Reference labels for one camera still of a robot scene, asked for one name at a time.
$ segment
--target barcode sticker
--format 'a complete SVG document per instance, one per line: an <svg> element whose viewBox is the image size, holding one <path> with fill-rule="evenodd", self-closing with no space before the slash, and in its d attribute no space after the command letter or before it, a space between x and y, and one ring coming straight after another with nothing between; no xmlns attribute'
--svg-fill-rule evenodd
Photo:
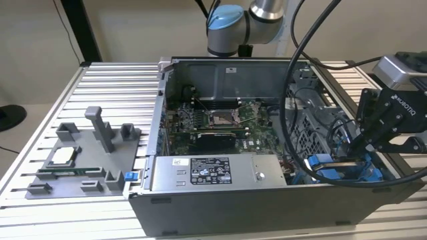
<svg viewBox="0 0 427 240"><path fill-rule="evenodd" d="M174 158L173 165L174 166L189 166L190 159L189 158Z"/></svg>

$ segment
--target blue drive bracket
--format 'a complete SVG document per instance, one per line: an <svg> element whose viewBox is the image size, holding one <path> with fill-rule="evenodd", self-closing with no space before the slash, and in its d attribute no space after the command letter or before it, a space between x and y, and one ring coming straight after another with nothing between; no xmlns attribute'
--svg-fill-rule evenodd
<svg viewBox="0 0 427 240"><path fill-rule="evenodd" d="M311 168L323 163L334 163L334 159L330 154L315 154L309 158L309 164ZM335 169L319 170L317 173L329 179L342 179L339 172Z"/></svg>

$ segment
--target metal slat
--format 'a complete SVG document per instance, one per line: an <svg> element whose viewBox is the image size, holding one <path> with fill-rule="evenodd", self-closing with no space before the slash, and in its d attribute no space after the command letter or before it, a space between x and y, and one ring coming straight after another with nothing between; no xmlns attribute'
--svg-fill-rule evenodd
<svg viewBox="0 0 427 240"><path fill-rule="evenodd" d="M346 66L335 61L335 67ZM85 118L89 106L102 106L105 121L114 128L122 123L135 123L143 134L150 133L158 93L158 64L155 63L93 63L86 69L81 84L71 86L73 94L57 110L53 120L34 141L20 167L0 195L0 238L23 239L135 239L146 238L131 205L123 196L26 199L32 175L47 159L58 140L58 125L77 122L81 129L93 129ZM378 88L377 83L359 68L330 71L354 101L359 101L362 88ZM401 143L407 136L395 139ZM141 137L134 170L146 167L149 135ZM410 166L419 170L426 158L418 154L402 155ZM427 239L427 187L402 204L382 206L357 226L337 226L205 236L203 240L386 240ZM195 236L186 238L199 240Z"/></svg>

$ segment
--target cable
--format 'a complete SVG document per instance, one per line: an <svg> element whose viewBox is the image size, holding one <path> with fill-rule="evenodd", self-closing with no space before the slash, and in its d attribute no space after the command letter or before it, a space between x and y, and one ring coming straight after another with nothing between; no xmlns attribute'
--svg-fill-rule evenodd
<svg viewBox="0 0 427 240"><path fill-rule="evenodd" d="M19 151L15 151L15 150L12 150L12 149L8 149L8 148L6 148L6 147L3 147L3 146L0 146L0 149L3 149L3 150L6 150L6 151L10 151L10 152L12 152L12 153L20 154Z"/></svg>
<svg viewBox="0 0 427 240"><path fill-rule="evenodd" d="M210 14L209 14L206 5L203 4L203 1L202 1L202 0L194 0L194 1L198 3L199 8L201 8L201 10L202 10L202 12L203 12L205 17L209 18Z"/></svg>
<svg viewBox="0 0 427 240"><path fill-rule="evenodd" d="M78 58L78 63L79 63L79 65L81 65L81 62L82 62L82 61L81 61L81 58L79 58L78 53L77 53L77 50L75 50L75 46L74 46L74 43L73 43L73 37L70 36L70 31L69 31L69 29L67 29L67 27L66 27L66 23L65 23L62 14L61 14L59 6L57 5L55 0L53 0L53 2L54 2L54 5L55 5L55 9L57 9L57 12L58 12L58 16L59 16L62 25L63 25L63 27L65 27L65 29L66 29L66 32L67 32L67 35L69 35L69 41L70 41L71 49L73 49L73 52L74 52L75 57Z"/></svg>
<svg viewBox="0 0 427 240"><path fill-rule="evenodd" d="M338 144L337 144L337 149L335 149L335 153L337 153L337 154L338 154L338 152L339 152L339 149L341 149L341 146L342 146L345 140L346 140L346 137L343 137L343 138L339 140Z"/></svg>
<svg viewBox="0 0 427 240"><path fill-rule="evenodd" d="M291 20L291 38L293 38L293 42L294 42L294 45L295 47L298 48L299 47L299 43L297 41L297 38L295 38L295 19L297 19L297 16L299 14L299 11L301 11L301 8L303 6L303 3L305 3L306 0L301 0L298 6L297 6L297 9L295 9L295 13L294 13L294 16L293 16L293 20ZM378 60L382 59L381 56L378 57L374 57L371 59L367 59L367 60L363 60L361 62L357 62L355 64L350 64L349 66L339 66L339 67L335 67L335 66L329 66L329 65L325 65L322 62L319 62L318 60L313 59L309 54L306 52L302 52L302 55L310 60L310 62L322 67L322 68L326 68L326 69L330 69L330 70L345 70L345 69L351 69L351 68L355 68L358 66L362 66L365 64L369 64L369 63L373 63Z"/></svg>
<svg viewBox="0 0 427 240"><path fill-rule="evenodd" d="M339 124L338 126L334 127L334 125L335 125L335 123L337 123L338 121L342 121L342 124ZM335 135L337 130L338 130L341 127L345 126L345 131L346 131L349 140L350 140L350 141L354 140L354 138L351 137L351 134L350 134L349 126L347 126L347 124L351 123L353 121L355 121L355 120L347 120L347 121L346 121L342 117L337 117L337 118L335 118L335 120L334 120L334 122L333 122L333 124L331 124L331 127L330 127L330 129L329 129L329 131L327 131L327 136L326 136L326 143L327 143L327 145L329 145L329 147L330 147L330 149L331 149L331 152L333 152L333 150L334 150L334 135Z"/></svg>
<svg viewBox="0 0 427 240"><path fill-rule="evenodd" d="M394 180L387 180L387 181L381 181L381 182L355 182L355 181L339 181L339 180L333 180L325 176L318 175L314 171L309 169L306 166L306 163L303 159L299 157L298 152L294 148L293 141L291 141L291 135L289 132L289 126L287 126L287 118L286 118L286 100L287 100L287 92L290 88L290 83L293 79L293 72L295 65L298 63L299 57L303 53L305 47L307 46L307 43L310 39L313 38L318 28L321 27L322 23L325 22L326 18L329 17L331 11L335 9L338 4L341 3L342 0L333 0L330 5L326 7L323 13L321 14L319 18L317 19L315 23L313 24L306 36L303 37L301 41L301 45L297 48L297 51L293 55L293 58L289 62L286 74L285 74L285 83L283 83L283 92L282 92L282 98L281 98L281 111L279 111L279 116L281 116L281 124L282 124L282 131L283 131L283 137L285 137L285 142L287 144L289 152L291 154L291 157L294 158L294 161L302 168L302 170L317 180L319 180L323 183L342 186L342 187L353 187L353 188L385 188L390 187L394 185L405 184L409 183L425 176L427 176L427 167L425 167L421 171L417 173L405 176L402 178L394 179Z"/></svg>

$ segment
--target black pole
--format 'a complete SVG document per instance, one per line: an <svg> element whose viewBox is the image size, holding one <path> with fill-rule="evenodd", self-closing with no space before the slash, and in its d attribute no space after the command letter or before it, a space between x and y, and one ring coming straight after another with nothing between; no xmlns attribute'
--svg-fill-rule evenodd
<svg viewBox="0 0 427 240"><path fill-rule="evenodd" d="M86 62L102 62L83 0L61 0Z"/></svg>

